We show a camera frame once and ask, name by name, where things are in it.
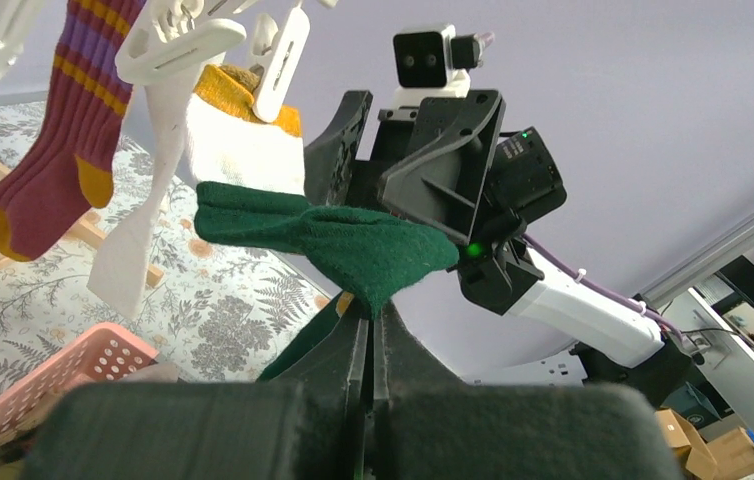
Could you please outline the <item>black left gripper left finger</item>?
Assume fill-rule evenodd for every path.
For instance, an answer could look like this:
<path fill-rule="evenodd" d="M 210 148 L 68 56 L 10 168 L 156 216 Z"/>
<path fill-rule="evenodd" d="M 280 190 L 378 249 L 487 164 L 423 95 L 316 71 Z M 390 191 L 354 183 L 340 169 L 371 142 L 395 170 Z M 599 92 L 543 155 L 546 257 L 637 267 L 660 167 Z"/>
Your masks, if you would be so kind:
<path fill-rule="evenodd" d="M 334 331 L 260 383 L 90 383 L 39 428 L 26 479 L 361 479 L 369 324 Z"/>

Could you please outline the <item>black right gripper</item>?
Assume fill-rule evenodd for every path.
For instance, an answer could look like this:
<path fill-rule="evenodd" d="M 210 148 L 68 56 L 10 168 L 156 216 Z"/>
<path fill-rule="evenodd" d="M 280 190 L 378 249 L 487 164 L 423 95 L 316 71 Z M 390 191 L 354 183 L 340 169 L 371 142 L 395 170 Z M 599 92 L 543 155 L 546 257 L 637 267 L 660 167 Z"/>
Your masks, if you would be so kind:
<path fill-rule="evenodd" d="M 305 147 L 307 199 L 352 204 L 349 190 L 363 173 L 361 185 L 385 210 L 470 244 L 503 119 L 501 93 L 426 98 L 415 113 L 382 120 L 374 147 L 384 157 L 361 162 L 356 155 L 372 100 L 367 90 L 345 92 L 331 122 Z"/>

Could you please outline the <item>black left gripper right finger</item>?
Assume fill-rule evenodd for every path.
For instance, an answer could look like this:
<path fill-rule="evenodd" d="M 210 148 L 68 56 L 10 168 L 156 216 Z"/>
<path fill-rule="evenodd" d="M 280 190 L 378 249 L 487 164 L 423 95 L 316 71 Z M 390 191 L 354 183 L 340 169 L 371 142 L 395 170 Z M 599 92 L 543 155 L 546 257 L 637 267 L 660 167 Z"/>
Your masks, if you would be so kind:
<path fill-rule="evenodd" d="M 654 410 L 618 385 L 471 386 L 387 305 L 373 326 L 380 479 L 678 479 Z"/>

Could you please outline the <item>green sock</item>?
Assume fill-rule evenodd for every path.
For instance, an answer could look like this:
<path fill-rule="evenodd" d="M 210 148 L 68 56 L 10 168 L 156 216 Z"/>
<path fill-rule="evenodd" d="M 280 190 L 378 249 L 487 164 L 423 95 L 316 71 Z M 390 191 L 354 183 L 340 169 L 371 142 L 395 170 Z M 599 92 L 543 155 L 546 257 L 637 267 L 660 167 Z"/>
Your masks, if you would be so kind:
<path fill-rule="evenodd" d="M 387 213 L 317 206 L 304 194 L 300 116 L 283 107 L 270 123 L 253 111 L 256 74 L 203 68 L 189 98 L 186 152 L 196 179 L 195 229 L 205 241 L 305 257 L 340 288 L 261 373 L 271 380 L 320 344 L 351 306 L 377 318 L 397 292 L 454 266 L 440 231 Z"/>

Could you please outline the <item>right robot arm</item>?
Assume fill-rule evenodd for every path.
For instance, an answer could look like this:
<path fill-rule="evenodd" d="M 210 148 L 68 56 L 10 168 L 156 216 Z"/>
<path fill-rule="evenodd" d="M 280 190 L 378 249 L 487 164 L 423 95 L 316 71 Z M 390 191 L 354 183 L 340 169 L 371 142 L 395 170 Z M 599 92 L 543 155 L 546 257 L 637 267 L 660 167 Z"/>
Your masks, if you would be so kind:
<path fill-rule="evenodd" d="M 428 95 L 384 109 L 371 156 L 357 156 L 372 104 L 345 93 L 306 146 L 308 199 L 394 214 L 445 234 L 464 298 L 500 316 L 534 320 L 575 341 L 591 382 L 622 384 L 660 405 L 692 361 L 679 332 L 650 306 L 608 292 L 527 234 L 562 206 L 562 176 L 536 129 L 502 130 L 496 90 Z"/>

